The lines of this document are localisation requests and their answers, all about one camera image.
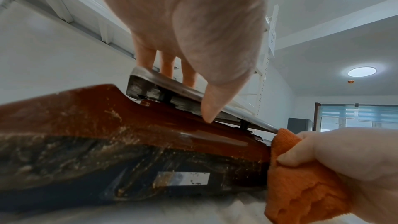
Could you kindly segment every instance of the microfiber cloth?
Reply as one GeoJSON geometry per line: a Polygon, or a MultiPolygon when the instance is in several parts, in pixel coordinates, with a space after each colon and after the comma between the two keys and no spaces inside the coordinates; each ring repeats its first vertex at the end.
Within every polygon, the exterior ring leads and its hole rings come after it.
{"type": "Polygon", "coordinates": [[[301,139],[280,129],[272,140],[265,216],[274,224],[307,224],[351,212],[346,185],[318,161],[291,168],[277,162],[301,139]]]}

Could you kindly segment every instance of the human hand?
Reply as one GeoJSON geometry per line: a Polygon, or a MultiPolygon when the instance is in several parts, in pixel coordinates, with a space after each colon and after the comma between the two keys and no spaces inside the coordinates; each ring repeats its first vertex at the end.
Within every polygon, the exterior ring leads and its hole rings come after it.
{"type": "Polygon", "coordinates": [[[214,120],[250,79],[264,32],[266,0],[105,0],[130,28],[137,65],[172,77],[181,58],[183,83],[208,82],[203,119],[214,120]]]}
{"type": "Polygon", "coordinates": [[[278,157],[280,164],[318,160],[350,188],[353,214],[370,223],[398,223],[398,131],[342,128],[298,136],[303,140],[278,157]]]}

